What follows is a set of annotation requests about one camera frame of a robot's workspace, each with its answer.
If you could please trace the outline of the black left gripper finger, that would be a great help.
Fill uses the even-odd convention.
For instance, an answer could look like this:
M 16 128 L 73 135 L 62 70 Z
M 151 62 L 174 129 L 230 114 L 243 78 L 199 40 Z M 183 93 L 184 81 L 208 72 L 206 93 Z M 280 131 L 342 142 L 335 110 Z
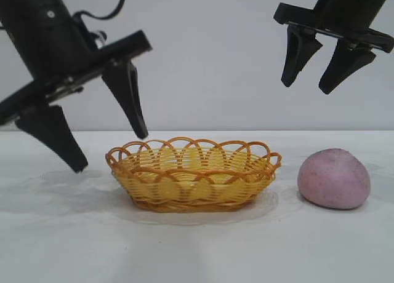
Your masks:
M 124 111 L 134 133 L 139 139 L 148 136 L 139 98 L 138 72 L 131 61 L 114 62 L 102 79 Z

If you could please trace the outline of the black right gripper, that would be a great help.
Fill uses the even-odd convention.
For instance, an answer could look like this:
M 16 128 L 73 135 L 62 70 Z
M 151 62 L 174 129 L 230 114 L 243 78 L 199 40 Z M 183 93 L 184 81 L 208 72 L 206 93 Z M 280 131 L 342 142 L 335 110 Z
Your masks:
M 372 63 L 376 54 L 371 47 L 390 53 L 393 37 L 370 28 L 385 1 L 317 0 L 313 9 L 281 2 L 273 16 L 278 23 L 288 25 L 281 82 L 290 87 L 312 56 L 322 48 L 316 33 L 340 39 L 319 82 L 324 94 L 330 94 L 346 78 Z M 367 47 L 351 47 L 346 40 Z

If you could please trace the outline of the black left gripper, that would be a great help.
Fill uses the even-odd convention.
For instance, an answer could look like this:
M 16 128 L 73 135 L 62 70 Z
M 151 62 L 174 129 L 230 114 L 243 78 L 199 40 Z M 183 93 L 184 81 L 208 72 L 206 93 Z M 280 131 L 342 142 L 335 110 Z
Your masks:
M 88 161 L 74 139 L 61 106 L 42 106 L 79 92 L 86 82 L 113 66 L 151 50 L 145 33 L 137 31 L 97 47 L 81 20 L 62 0 L 1 0 L 1 23 L 33 81 L 1 102 L 1 124 L 15 125 L 58 155 L 75 173 Z

